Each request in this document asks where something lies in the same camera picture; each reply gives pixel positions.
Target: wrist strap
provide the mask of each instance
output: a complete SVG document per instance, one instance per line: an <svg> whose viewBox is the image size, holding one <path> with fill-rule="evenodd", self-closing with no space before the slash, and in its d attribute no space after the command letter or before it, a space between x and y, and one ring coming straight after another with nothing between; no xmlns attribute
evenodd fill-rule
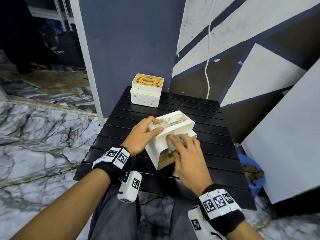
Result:
<svg viewBox="0 0 320 240"><path fill-rule="evenodd" d="M245 220L239 205L219 184L207 187L198 202L203 217L224 236Z"/></svg>
<svg viewBox="0 0 320 240"><path fill-rule="evenodd" d="M105 171L111 183L125 174L131 167L131 154L124 146L112 147L92 164L92 169L99 168Z"/></svg>

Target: gray pants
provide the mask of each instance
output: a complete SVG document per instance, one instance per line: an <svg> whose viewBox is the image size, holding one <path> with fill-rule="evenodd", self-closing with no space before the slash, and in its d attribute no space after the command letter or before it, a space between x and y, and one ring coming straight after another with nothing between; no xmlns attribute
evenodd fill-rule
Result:
<svg viewBox="0 0 320 240"><path fill-rule="evenodd" d="M118 200L117 194L113 195L118 191L119 187L110 187L105 197L99 202L92 215L90 240L138 239L137 230L141 217L139 198L137 197L134 203L124 203ZM197 240L188 218L188 210L197 204L195 200L182 198L175 200L171 214L169 239Z"/></svg>

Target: painted wall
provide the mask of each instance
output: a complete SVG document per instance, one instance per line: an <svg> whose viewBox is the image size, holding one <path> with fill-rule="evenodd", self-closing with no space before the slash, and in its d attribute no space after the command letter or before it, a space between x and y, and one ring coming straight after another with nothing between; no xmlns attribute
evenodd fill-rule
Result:
<svg viewBox="0 0 320 240"><path fill-rule="evenodd" d="M206 97L213 2L186 1L170 92ZM219 101L235 142L320 57L319 29L320 0L217 1L210 32L209 99Z"/></svg>
<svg viewBox="0 0 320 240"><path fill-rule="evenodd" d="M185 1L79 0L104 118L137 73L169 89Z"/></svg>
<svg viewBox="0 0 320 240"><path fill-rule="evenodd" d="M242 142L264 170L273 204L320 185L319 77L320 60Z"/></svg>

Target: gray wall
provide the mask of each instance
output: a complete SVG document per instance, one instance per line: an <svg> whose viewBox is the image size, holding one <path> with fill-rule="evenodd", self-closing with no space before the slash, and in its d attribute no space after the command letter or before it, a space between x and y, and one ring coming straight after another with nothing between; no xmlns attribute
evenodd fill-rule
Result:
<svg viewBox="0 0 320 240"><path fill-rule="evenodd" d="M186 0L79 0L104 118L137 73L168 91Z"/></svg>
<svg viewBox="0 0 320 240"><path fill-rule="evenodd" d="M272 204L320 185L319 77L320 59L242 142Z"/></svg>

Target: dark blue wall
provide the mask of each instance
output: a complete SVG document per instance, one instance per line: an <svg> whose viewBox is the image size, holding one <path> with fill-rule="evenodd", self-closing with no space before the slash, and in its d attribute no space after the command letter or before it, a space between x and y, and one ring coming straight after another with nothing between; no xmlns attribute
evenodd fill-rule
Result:
<svg viewBox="0 0 320 240"><path fill-rule="evenodd" d="M79 0L104 118L137 73L168 91L186 0Z"/></svg>

